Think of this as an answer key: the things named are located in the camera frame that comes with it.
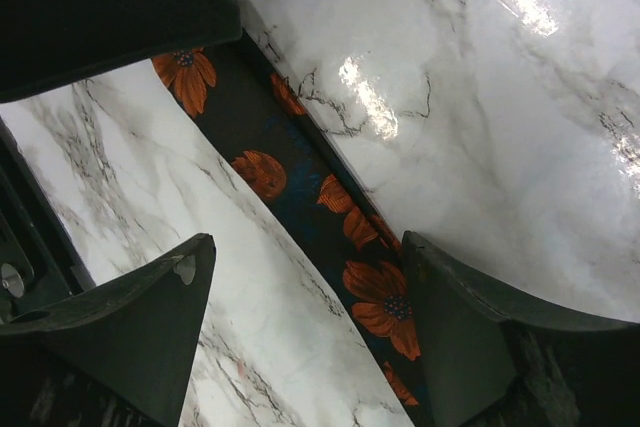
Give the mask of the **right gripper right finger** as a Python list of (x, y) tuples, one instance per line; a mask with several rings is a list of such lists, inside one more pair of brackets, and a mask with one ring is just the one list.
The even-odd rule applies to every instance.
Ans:
[(527, 294), (415, 232), (402, 262), (438, 426), (635, 426), (639, 327)]

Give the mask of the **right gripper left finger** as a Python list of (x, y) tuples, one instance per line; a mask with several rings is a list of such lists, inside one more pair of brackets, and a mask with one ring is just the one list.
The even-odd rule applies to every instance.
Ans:
[(178, 425), (215, 260), (199, 233), (2, 325), (2, 425)]

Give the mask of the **black orange floral tie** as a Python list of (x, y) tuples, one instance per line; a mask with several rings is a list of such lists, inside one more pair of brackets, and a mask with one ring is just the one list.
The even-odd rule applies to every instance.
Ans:
[(288, 80), (242, 42), (160, 54), (152, 64), (333, 289), (411, 421), (431, 425), (400, 241), (322, 141)]

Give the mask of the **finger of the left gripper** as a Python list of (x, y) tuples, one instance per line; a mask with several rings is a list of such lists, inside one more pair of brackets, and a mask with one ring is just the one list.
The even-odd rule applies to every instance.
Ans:
[(1, 0), (1, 99), (240, 35), (236, 0)]

